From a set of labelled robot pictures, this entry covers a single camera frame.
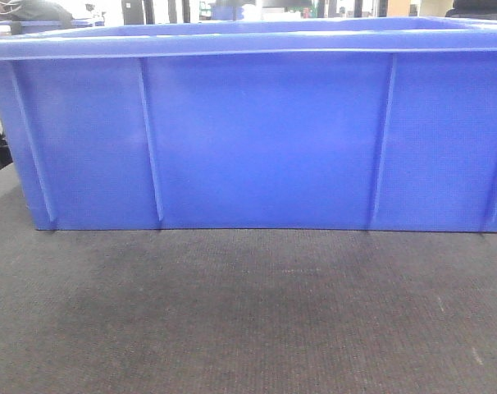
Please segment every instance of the blue plastic crate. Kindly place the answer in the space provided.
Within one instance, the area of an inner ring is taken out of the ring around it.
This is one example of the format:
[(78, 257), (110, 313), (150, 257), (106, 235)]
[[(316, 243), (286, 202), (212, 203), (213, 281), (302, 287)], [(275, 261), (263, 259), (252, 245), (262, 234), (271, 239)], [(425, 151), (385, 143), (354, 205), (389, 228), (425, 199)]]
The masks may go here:
[(0, 113), (39, 229), (497, 231), (497, 22), (7, 37)]
[[(12, 21), (0, 21), (0, 27), (10, 26)], [(60, 21), (22, 21), (21, 23), (22, 33), (42, 33), (44, 31), (59, 30), (62, 27)], [(102, 18), (93, 19), (75, 19), (71, 22), (72, 27), (77, 29), (81, 27), (94, 27), (94, 26), (104, 26), (104, 20)]]

